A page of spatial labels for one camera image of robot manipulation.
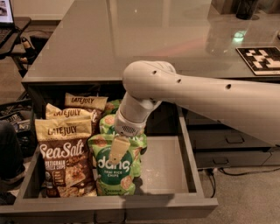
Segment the open drawer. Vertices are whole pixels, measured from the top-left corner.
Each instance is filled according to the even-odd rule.
[[[218,206],[217,199],[204,196],[185,119],[181,108],[177,111],[177,135],[148,136],[134,196],[45,198],[44,163],[37,148],[14,206],[1,215],[29,224],[207,217]]]

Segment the gray floor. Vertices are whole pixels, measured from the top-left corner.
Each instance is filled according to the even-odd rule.
[[[31,26],[29,30],[51,31],[49,26]],[[13,102],[24,91],[21,76],[11,58],[0,60],[0,103]],[[229,168],[233,173],[265,171],[278,167]],[[205,195],[210,197],[213,188],[208,176],[200,171]],[[156,223],[280,223],[280,171],[244,176],[227,176],[214,172],[219,206],[206,218],[189,220],[160,220]]]

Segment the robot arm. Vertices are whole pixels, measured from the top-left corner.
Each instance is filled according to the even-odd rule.
[[[122,79],[126,94],[116,132],[136,136],[150,113],[170,102],[272,145],[280,145],[280,86],[253,81],[184,76],[167,62],[137,61]]]

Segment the gray countertop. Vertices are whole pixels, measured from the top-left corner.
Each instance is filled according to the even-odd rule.
[[[210,1],[74,1],[23,84],[120,81],[135,60],[166,60],[183,75],[254,79],[236,47],[276,46],[279,14],[251,20]]]

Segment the dark pants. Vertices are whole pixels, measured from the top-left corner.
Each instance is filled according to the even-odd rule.
[[[23,169],[24,157],[14,127],[0,121],[0,178],[12,179]]]

